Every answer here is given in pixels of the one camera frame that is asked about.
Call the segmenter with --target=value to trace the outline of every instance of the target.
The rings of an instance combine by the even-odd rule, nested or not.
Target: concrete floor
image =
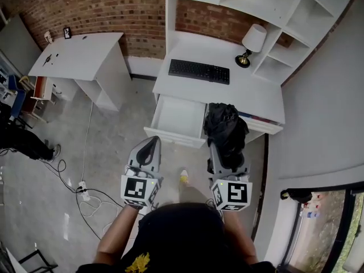
[[[104,191],[122,202],[119,196],[120,175],[127,164],[130,150],[146,138],[143,127],[150,126],[155,108],[153,85],[152,81],[133,80],[132,96],[119,113],[94,107],[84,174],[88,188]],[[90,107],[90,99],[79,91],[72,102],[59,101],[55,106],[48,105],[44,117],[49,123],[37,122],[32,130],[41,139],[61,144],[59,159],[67,163],[67,169],[61,175],[75,188],[81,180]],[[260,194],[264,138],[247,144],[244,154],[251,161],[250,181],[254,185],[251,206],[240,215],[248,233],[251,233]],[[160,172],[165,181],[157,200],[160,203],[178,201],[178,173],[182,167],[188,169],[190,184],[211,198],[207,180],[209,174],[206,171],[208,157],[206,144],[197,150],[162,143]],[[59,265],[55,272],[75,272],[79,265],[91,262],[98,239],[81,218],[75,195],[42,162],[20,153],[9,153],[0,158],[0,167],[0,176],[5,183],[5,206],[0,208],[0,234],[14,257],[20,259],[35,248],[40,249],[50,263]],[[99,193],[90,194],[108,200]],[[85,214],[89,213],[88,209],[82,207]],[[115,218],[116,212],[113,205],[105,204],[87,220],[101,236],[102,228]],[[137,226],[133,229],[129,247],[136,234]],[[34,259],[25,263],[24,267],[30,270],[39,264],[40,261]]]

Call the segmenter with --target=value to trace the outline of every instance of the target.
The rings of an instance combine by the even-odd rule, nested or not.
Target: table lamp
[[[262,50],[266,36],[267,30],[263,26],[253,24],[241,41],[243,46],[246,47],[246,52],[243,55],[236,56],[235,62],[242,68],[249,67],[250,61],[248,57],[252,52],[260,52]]]

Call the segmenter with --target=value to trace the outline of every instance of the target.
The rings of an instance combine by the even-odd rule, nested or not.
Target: power strip
[[[86,183],[84,181],[79,182],[78,186],[81,186],[82,189],[86,189]],[[84,201],[89,201],[91,199],[90,196],[89,196],[89,193],[87,191],[81,193],[81,195],[82,195]]]

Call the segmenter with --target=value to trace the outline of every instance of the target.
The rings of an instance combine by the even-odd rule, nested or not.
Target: desk drawer
[[[206,104],[161,95],[154,112],[151,127],[144,130],[149,137],[183,146],[200,148]]]

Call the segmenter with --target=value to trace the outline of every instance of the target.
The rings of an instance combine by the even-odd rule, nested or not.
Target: small picture frame
[[[65,39],[70,39],[72,37],[72,35],[71,35],[71,28],[70,27],[65,27],[63,29],[63,34],[64,34],[64,38]]]

